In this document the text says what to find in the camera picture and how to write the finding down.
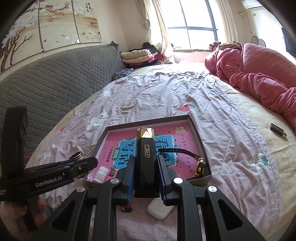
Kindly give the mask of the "person's left hand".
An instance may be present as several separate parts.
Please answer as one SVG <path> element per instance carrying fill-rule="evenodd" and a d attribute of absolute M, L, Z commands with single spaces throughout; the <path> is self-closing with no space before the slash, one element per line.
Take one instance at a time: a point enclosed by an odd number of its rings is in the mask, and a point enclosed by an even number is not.
<path fill-rule="evenodd" d="M 34 222 L 37 227 L 40 227 L 47 220 L 45 213 L 46 202 L 41 197 L 37 200 L 36 208 L 37 214 L 34 216 Z M 1 220 L 9 234 L 16 240 L 27 240 L 26 236 L 30 234 L 26 227 L 20 228 L 17 223 L 17 220 L 23 217 L 27 210 L 26 206 L 18 203 L 1 202 Z"/>

